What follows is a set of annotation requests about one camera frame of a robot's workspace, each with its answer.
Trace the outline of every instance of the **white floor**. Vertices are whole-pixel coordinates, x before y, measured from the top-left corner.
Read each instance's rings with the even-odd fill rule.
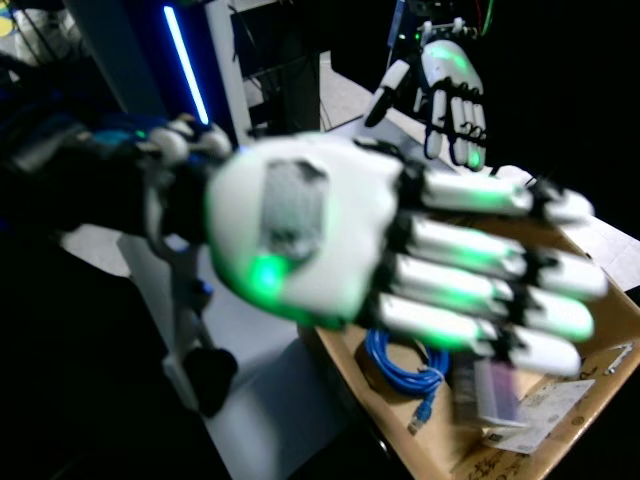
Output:
[[[367,90],[333,72],[330,63],[329,55],[323,55],[320,69],[321,97],[328,114],[323,113],[328,127],[361,115],[371,97]],[[419,142],[424,141],[424,127],[418,122],[395,110],[389,112],[388,118]],[[448,160],[446,146],[442,156],[445,161]],[[500,176],[503,175],[523,180],[529,178],[526,172],[511,167],[501,169]],[[585,225],[568,227],[565,232],[607,271],[621,289],[627,290],[640,285],[639,241],[596,218]],[[67,236],[65,247],[71,253],[110,273],[125,276],[129,271],[115,245],[118,238],[117,232],[85,226]]]

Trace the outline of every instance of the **blue cable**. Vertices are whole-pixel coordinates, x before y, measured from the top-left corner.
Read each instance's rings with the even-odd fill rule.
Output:
[[[383,330],[369,330],[367,332],[365,339],[367,353],[393,389],[404,395],[424,397],[409,425],[409,429],[415,433],[431,417],[431,407],[436,398],[436,390],[449,370],[449,354],[441,350],[433,350],[425,345],[429,357],[428,368],[423,372],[409,372],[389,360],[387,357],[388,343],[389,334],[387,332]]]

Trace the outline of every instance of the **gray table surface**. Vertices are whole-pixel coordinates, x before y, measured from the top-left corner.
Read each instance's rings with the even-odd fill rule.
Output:
[[[388,120],[367,129],[356,119],[331,134],[368,136],[423,158],[422,146]],[[430,163],[448,169],[442,163]],[[169,268],[140,238],[119,242],[136,284],[162,333],[171,324]],[[204,419],[229,473],[241,480],[288,477],[337,437],[349,418],[319,377],[296,325],[240,300],[217,278],[203,248],[199,275],[215,291],[204,320],[217,346],[237,359],[239,372],[222,410]]]

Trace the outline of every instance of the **small box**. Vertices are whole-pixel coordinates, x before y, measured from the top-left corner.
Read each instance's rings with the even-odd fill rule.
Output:
[[[557,228],[526,221],[499,219],[466,220],[466,225],[509,237],[530,246],[546,246],[584,255]],[[430,420],[412,436],[407,430],[420,399],[404,397],[380,382],[370,386],[371,373],[361,368],[365,330],[350,327],[342,332],[300,328],[300,334],[317,364],[328,375],[332,388],[353,412],[365,412],[386,446],[395,452],[407,470],[419,479],[505,479],[514,471],[518,478],[543,478],[589,428],[640,363],[640,349],[632,348],[621,359],[620,345],[640,339],[640,309],[612,282],[607,296],[587,305],[595,320],[593,337],[577,348],[584,358],[580,375],[575,379],[595,382],[562,418],[537,449],[529,454],[499,450],[483,444],[479,427],[460,426],[455,422],[451,389],[439,387]],[[415,349],[393,345],[388,354],[394,363],[416,369],[422,359]],[[618,360],[615,372],[607,369]],[[518,371],[518,396],[524,398],[537,389],[573,379]]]

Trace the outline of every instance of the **red wire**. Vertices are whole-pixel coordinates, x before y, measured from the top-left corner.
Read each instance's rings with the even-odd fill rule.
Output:
[[[478,17],[478,28],[482,31],[482,10],[480,9],[480,2],[475,0],[476,3],[476,14]]]

